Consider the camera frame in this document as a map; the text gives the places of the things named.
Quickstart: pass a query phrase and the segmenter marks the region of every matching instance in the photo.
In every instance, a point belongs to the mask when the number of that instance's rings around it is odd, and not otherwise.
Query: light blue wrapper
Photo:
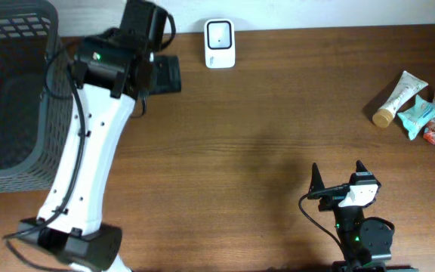
[[[409,139],[415,139],[419,131],[435,117],[435,104],[429,103],[415,95],[415,105],[402,113],[397,113],[404,128],[409,131]]]

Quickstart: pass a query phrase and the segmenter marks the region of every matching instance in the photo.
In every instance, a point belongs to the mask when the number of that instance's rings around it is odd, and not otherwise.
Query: gold cap
[[[374,116],[372,117],[372,121],[376,126],[379,128],[386,128],[389,126],[389,124],[393,120],[393,114],[386,110],[386,109],[380,109],[378,110]]]

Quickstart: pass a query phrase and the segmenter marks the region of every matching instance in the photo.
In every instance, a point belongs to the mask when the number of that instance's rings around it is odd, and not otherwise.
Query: brown table surface
[[[134,269],[264,270],[341,259],[298,210],[311,165],[326,186],[361,159],[382,183],[365,210],[396,225],[389,264],[435,271],[435,146],[371,115],[408,70],[435,87],[435,25],[238,32],[236,66],[209,70],[202,34],[166,51],[180,58],[181,94],[151,97],[128,122],[103,218],[124,231]],[[0,194],[0,238],[35,216],[47,192]],[[317,202],[304,208],[333,230]],[[56,265],[20,246],[39,263]],[[0,271],[30,270],[0,240]]]

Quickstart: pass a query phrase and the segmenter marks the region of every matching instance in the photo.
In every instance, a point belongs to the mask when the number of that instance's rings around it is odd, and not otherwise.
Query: tube
[[[397,110],[412,96],[427,86],[427,82],[404,71],[397,86],[393,90],[389,99],[372,117],[372,121],[379,128],[386,128],[397,114]]]

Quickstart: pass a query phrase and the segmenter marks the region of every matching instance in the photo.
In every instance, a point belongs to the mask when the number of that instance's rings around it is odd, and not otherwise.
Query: basket
[[[49,2],[0,2],[0,193],[48,189],[56,175],[73,106],[43,92],[57,27]],[[68,61],[63,54],[48,71],[51,90],[65,96]]]

